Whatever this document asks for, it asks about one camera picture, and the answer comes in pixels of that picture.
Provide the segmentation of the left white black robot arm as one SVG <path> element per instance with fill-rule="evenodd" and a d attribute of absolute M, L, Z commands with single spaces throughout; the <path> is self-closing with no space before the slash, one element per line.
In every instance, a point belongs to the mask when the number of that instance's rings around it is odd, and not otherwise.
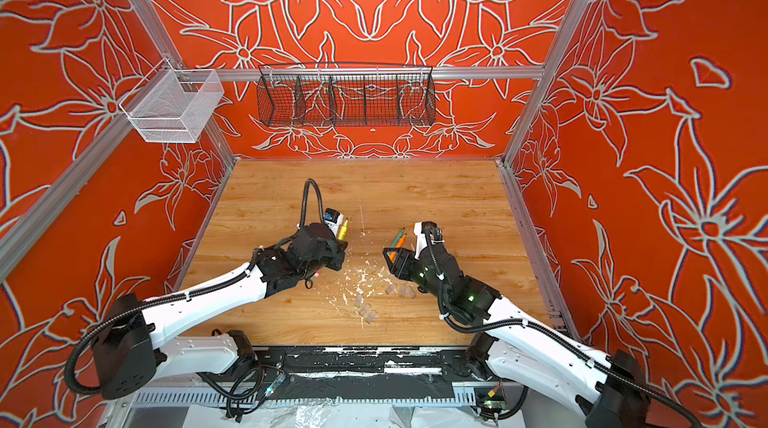
<path fill-rule="evenodd" d="M 255 249 L 236 269 L 189 289 L 146 300 L 133 293 L 120 297 L 73 348 L 63 373 L 66 386 L 79 395 L 111 400 L 156 379 L 226 372 L 251 356 L 249 341 L 236 334 L 199 340 L 184 332 L 299 283 L 310 287 L 322 268 L 340 270 L 346 229 L 346 222 L 312 223 Z"/>

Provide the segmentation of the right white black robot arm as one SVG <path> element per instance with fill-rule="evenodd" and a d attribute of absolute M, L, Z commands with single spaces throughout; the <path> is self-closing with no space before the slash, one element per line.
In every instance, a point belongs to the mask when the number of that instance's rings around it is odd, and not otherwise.
<path fill-rule="evenodd" d="M 471 335 L 476 364 L 491 375 L 523 385 L 579 414 L 588 427 L 647 427 L 652 403 L 700 426 L 680 403 L 651 389 L 629 354 L 590 348 L 525 313 L 486 283 L 465 275 L 440 243 L 420 252 L 382 251 L 389 272 L 435 296 L 439 316 Z"/>

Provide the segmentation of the yellow marker pen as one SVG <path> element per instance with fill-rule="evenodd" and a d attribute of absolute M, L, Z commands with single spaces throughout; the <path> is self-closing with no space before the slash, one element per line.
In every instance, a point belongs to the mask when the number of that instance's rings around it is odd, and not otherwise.
<path fill-rule="evenodd" d="M 346 238 L 347 231 L 348 231 L 348 221 L 345 220 L 340 227 L 339 233 L 337 235 L 337 239 L 340 241 L 344 241 Z"/>

